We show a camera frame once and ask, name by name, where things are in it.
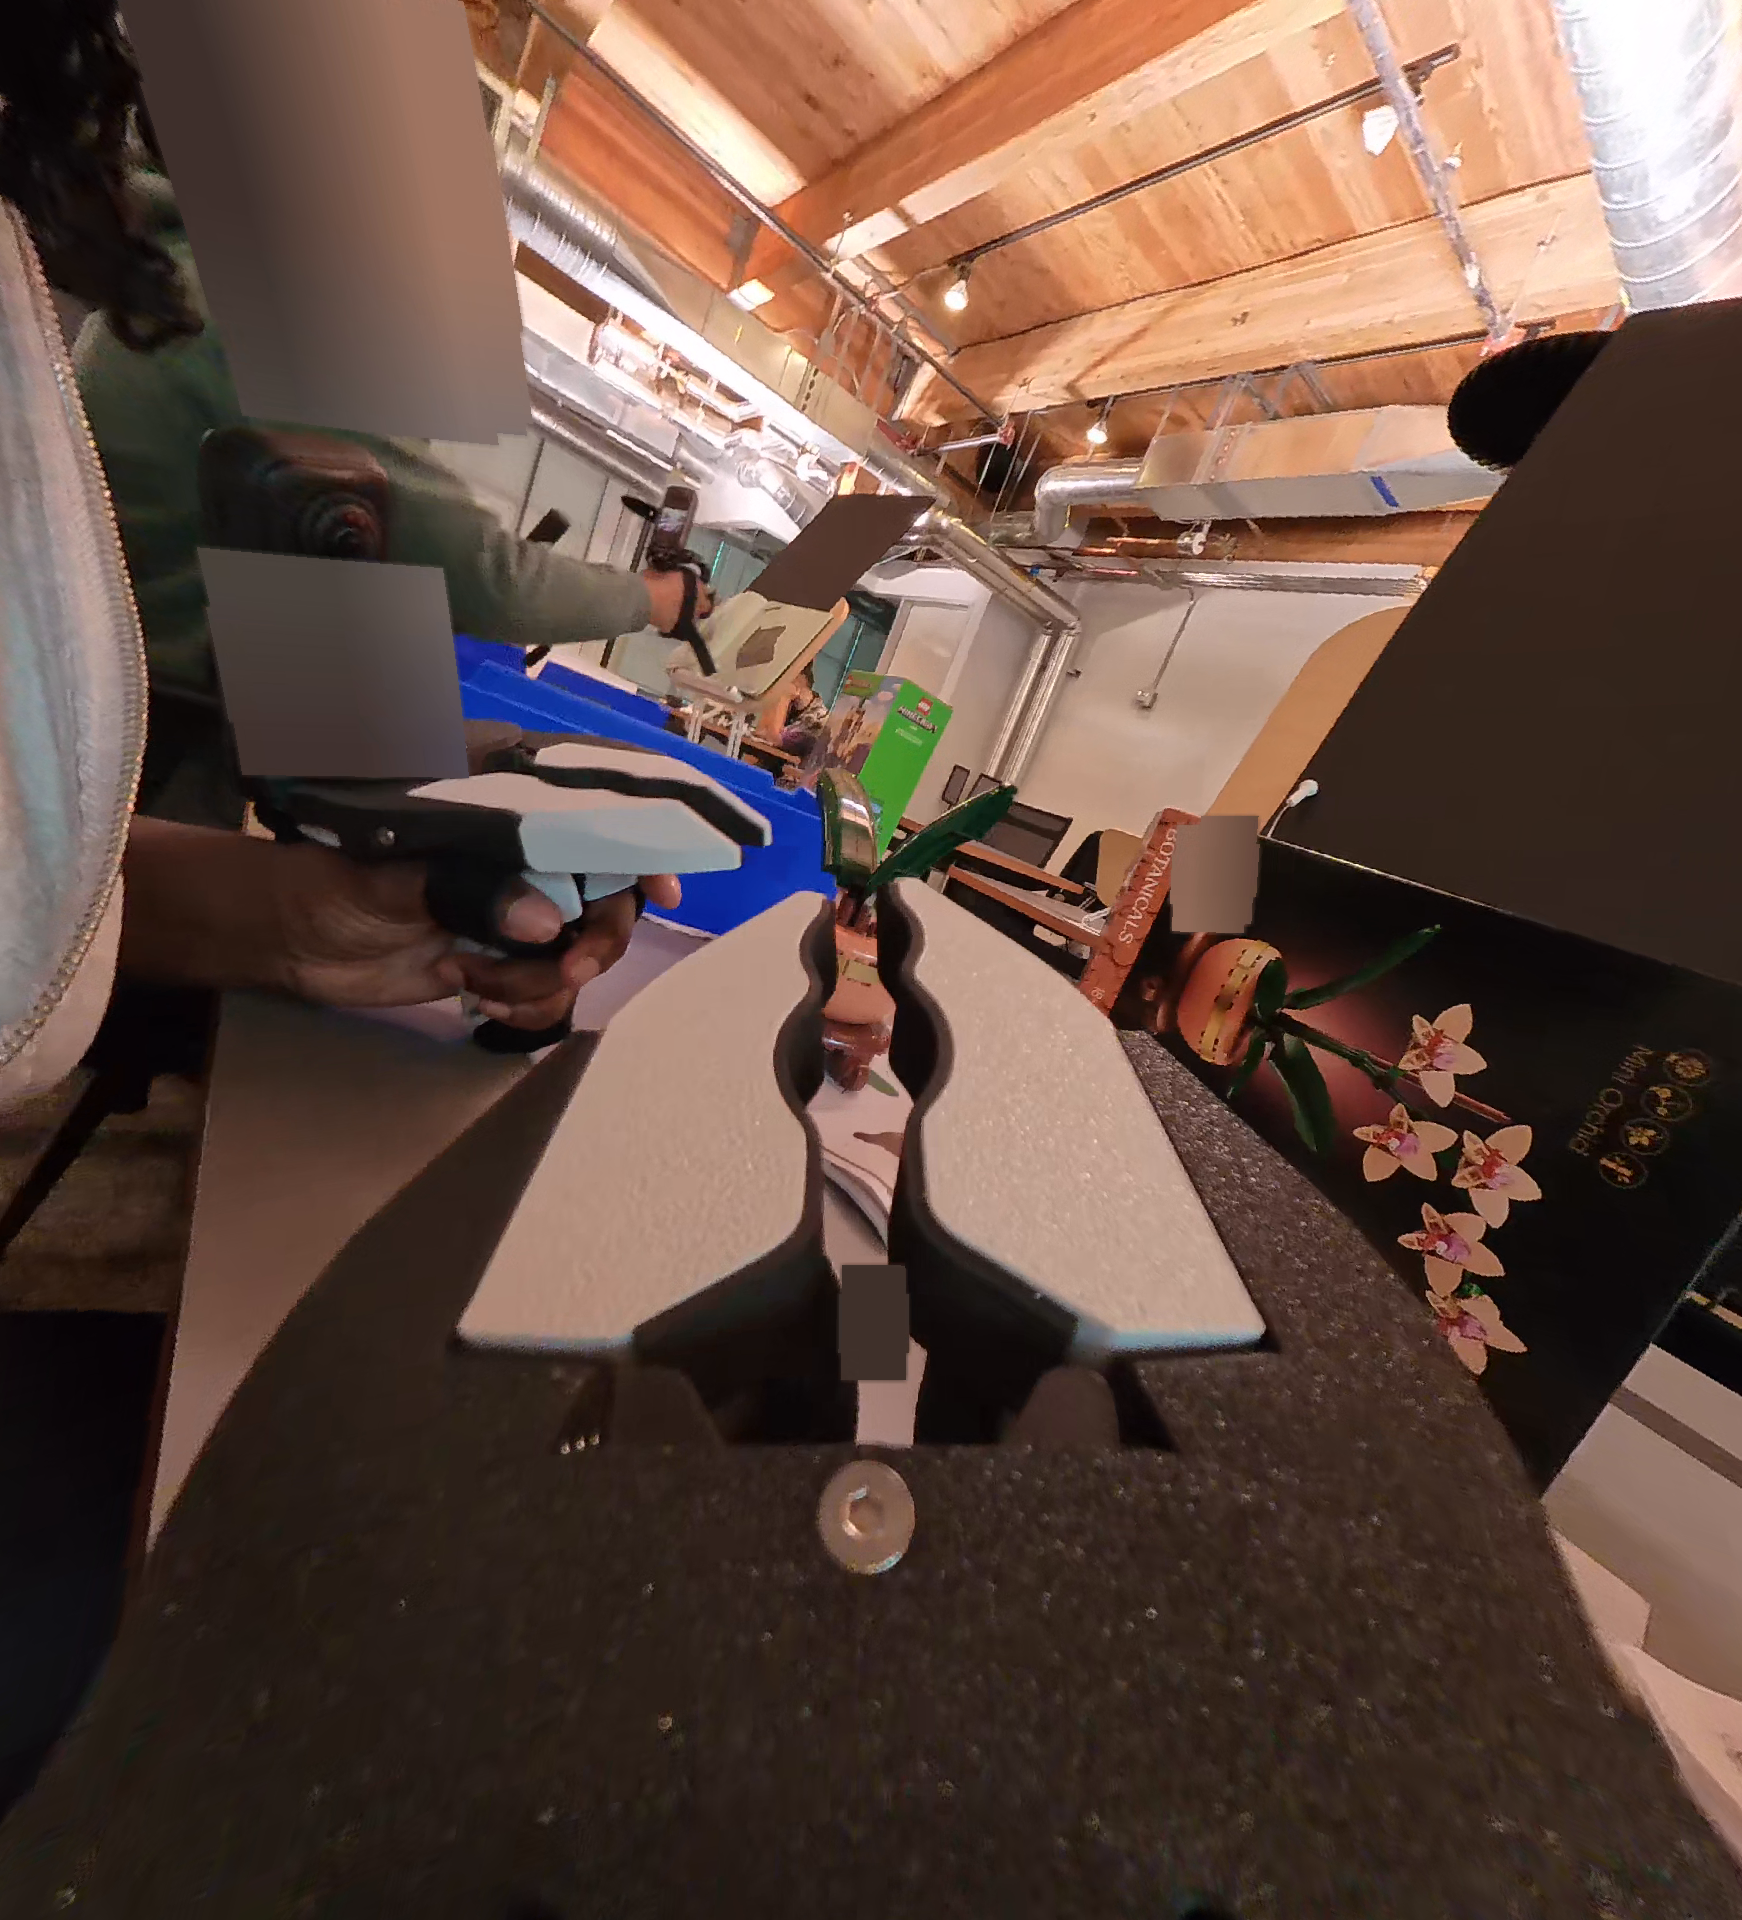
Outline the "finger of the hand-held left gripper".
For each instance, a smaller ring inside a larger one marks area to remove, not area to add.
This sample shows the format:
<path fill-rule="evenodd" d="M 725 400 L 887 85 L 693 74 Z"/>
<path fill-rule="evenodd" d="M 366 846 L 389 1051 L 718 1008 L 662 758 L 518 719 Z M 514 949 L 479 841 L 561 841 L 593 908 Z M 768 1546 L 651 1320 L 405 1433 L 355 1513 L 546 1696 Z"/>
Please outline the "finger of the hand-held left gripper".
<path fill-rule="evenodd" d="M 598 788 L 631 799 L 682 802 L 743 849 L 774 843 L 765 812 L 734 788 L 672 755 L 621 740 L 549 740 L 537 746 L 493 746 L 482 773 L 519 773 L 566 788 Z"/>
<path fill-rule="evenodd" d="M 444 805 L 451 820 L 477 815 L 497 829 L 493 859 L 514 870 L 550 874 L 699 874 L 730 872 L 746 849 L 682 802 L 566 788 L 519 773 L 476 773 L 411 786 L 413 802 Z"/>

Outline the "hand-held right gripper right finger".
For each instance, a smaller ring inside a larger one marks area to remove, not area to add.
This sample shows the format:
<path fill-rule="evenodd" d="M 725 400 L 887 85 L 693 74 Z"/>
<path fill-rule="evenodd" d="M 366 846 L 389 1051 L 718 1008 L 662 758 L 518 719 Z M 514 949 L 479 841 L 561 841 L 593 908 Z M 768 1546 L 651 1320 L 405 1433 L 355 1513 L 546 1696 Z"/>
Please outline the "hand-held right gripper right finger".
<path fill-rule="evenodd" d="M 1262 1343 L 1117 1030 L 1069 977 L 916 878 L 885 888 L 881 971 L 912 1100 L 892 1251 L 936 1360 L 1051 1369 Z"/>

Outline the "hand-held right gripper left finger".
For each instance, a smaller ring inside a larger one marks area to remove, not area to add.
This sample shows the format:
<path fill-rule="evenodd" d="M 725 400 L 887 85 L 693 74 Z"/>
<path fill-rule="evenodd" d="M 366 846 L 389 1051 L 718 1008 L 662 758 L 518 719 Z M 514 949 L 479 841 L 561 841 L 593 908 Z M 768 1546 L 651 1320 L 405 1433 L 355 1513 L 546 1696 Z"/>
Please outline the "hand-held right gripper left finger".
<path fill-rule="evenodd" d="M 832 898 L 793 893 L 609 1020 L 455 1334 L 559 1356 L 771 1356 L 837 1324 L 809 1100 Z"/>

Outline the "blue plastic bin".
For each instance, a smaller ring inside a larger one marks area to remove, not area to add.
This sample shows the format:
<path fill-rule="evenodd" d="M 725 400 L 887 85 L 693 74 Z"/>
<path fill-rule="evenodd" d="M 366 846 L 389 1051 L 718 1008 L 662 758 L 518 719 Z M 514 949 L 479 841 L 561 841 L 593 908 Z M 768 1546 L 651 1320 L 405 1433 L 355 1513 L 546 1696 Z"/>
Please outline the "blue plastic bin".
<path fill-rule="evenodd" d="M 669 706 L 587 670 L 542 662 L 527 670 L 512 643 L 455 635 L 461 704 L 468 722 L 505 722 L 540 734 L 587 734 L 663 748 Z"/>
<path fill-rule="evenodd" d="M 818 803 L 802 791 L 779 788 L 765 770 L 746 759 L 718 755 L 666 727 L 633 719 L 617 706 L 587 699 L 555 704 L 549 719 L 518 719 L 525 743 L 534 748 L 555 738 L 601 738 L 615 748 L 646 755 L 669 755 L 728 798 L 747 803 L 771 829 L 762 849 L 743 852 L 741 867 L 714 874 L 683 874 L 682 903 L 669 915 L 676 925 L 704 933 L 725 933 L 758 917 L 791 893 L 818 893 L 837 898 L 837 882 L 825 872 Z"/>

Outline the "brick orchid model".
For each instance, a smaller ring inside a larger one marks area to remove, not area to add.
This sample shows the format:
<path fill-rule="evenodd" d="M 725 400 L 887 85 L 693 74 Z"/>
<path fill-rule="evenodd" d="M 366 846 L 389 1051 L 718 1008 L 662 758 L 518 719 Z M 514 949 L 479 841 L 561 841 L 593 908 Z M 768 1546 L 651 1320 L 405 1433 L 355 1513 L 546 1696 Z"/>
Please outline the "brick orchid model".
<path fill-rule="evenodd" d="M 895 851 L 881 851 L 881 823 L 861 779 L 832 767 L 816 779 L 825 852 L 837 878 L 837 986 L 825 1005 L 825 1073 L 841 1091 L 861 1091 L 874 1062 L 888 1049 L 893 999 L 885 990 L 879 948 L 882 891 L 898 878 L 923 878 L 966 843 L 999 823 L 1016 799 L 1012 786 L 993 786 L 960 802 L 934 823 L 908 833 Z"/>

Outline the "person's left forearm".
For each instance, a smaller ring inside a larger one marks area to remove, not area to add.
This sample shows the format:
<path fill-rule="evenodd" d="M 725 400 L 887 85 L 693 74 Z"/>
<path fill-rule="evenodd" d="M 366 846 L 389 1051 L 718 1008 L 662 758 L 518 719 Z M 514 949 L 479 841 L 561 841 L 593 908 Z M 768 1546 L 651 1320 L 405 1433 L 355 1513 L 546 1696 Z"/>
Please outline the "person's left forearm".
<path fill-rule="evenodd" d="M 118 971 L 131 986 L 283 991 L 296 849 L 137 815 L 122 862 Z"/>

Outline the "person's left hand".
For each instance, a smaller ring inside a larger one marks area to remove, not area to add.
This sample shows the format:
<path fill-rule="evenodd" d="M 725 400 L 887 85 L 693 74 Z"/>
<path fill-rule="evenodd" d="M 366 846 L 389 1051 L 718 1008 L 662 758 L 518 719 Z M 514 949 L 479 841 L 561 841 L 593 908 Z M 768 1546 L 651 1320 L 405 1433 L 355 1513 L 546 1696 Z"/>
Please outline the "person's left hand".
<path fill-rule="evenodd" d="M 288 846 L 283 959 L 288 991 L 342 1009 L 467 999 L 477 1016 L 549 1033 L 581 990 L 628 949 L 646 903 L 682 901 L 675 874 L 646 874 L 569 919 L 527 877 L 486 893 L 492 934 L 472 940 L 437 923 L 426 870 L 413 862 L 356 862 L 311 843 Z"/>

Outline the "building instruction booklet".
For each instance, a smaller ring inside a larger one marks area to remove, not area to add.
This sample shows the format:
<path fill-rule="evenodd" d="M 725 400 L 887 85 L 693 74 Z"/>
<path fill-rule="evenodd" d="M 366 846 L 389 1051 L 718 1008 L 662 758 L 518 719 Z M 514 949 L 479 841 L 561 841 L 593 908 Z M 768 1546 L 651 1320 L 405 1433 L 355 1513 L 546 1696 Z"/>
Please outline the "building instruction booklet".
<path fill-rule="evenodd" d="M 888 1234 L 908 1114 L 908 1094 L 881 1066 L 853 1088 L 825 1077 L 809 1100 L 825 1177 L 881 1241 Z"/>

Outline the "green toy box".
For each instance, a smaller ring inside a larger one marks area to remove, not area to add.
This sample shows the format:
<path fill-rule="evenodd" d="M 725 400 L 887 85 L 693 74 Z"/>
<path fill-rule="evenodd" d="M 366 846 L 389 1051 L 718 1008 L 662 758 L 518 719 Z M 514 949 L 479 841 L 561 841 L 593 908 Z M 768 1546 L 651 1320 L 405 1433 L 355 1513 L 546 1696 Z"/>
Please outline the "green toy box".
<path fill-rule="evenodd" d="M 904 676 L 862 670 L 841 685 L 832 746 L 837 764 L 859 779 L 876 815 L 881 854 L 888 851 L 950 716 L 937 691 Z"/>

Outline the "brown partition panel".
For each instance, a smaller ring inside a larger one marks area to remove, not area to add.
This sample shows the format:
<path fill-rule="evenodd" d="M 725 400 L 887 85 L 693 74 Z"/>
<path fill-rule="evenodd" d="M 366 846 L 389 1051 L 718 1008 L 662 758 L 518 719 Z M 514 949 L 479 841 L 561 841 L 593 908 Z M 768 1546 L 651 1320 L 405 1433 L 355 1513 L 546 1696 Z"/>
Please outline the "brown partition panel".
<path fill-rule="evenodd" d="M 936 499 L 906 492 L 841 492 L 790 540 L 747 590 L 782 607 L 829 611 L 900 540 Z"/>

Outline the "person's grey hoodie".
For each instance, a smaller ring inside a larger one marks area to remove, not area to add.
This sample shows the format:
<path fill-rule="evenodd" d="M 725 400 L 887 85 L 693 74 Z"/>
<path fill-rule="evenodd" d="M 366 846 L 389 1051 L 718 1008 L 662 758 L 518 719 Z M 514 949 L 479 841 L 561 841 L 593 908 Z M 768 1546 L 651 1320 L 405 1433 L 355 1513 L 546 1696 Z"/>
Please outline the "person's grey hoodie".
<path fill-rule="evenodd" d="M 0 196 L 0 1110 L 108 1009 L 146 662 L 59 317 Z"/>

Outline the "black orchid print box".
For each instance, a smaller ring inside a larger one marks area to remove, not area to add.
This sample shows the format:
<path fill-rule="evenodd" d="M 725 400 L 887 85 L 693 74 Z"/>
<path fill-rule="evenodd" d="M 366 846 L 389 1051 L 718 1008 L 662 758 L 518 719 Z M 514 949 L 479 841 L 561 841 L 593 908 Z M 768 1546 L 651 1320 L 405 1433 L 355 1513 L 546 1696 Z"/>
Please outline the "black orchid print box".
<path fill-rule="evenodd" d="M 1085 991 L 1381 1253 L 1545 1487 L 1742 1224 L 1742 986 L 1260 839 L 1206 928 L 1161 815 Z"/>

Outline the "black partition panel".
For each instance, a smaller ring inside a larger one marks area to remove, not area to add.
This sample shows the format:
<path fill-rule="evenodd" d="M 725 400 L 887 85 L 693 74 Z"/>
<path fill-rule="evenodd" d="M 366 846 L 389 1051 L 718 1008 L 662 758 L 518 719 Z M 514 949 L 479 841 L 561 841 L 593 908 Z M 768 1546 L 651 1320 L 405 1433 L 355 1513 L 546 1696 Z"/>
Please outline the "black partition panel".
<path fill-rule="evenodd" d="M 1501 483 L 1282 834 L 1742 986 L 1742 301 L 1506 348 L 1448 427 Z"/>

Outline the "silver round air duct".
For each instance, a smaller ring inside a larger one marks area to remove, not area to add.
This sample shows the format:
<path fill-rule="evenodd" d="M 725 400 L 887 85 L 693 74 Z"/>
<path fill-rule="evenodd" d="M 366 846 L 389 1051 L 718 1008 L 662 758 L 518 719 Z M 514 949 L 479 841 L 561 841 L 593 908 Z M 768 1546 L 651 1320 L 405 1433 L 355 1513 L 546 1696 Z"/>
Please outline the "silver round air duct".
<path fill-rule="evenodd" d="M 1742 1 L 1553 1 L 1629 311 L 1742 301 Z"/>

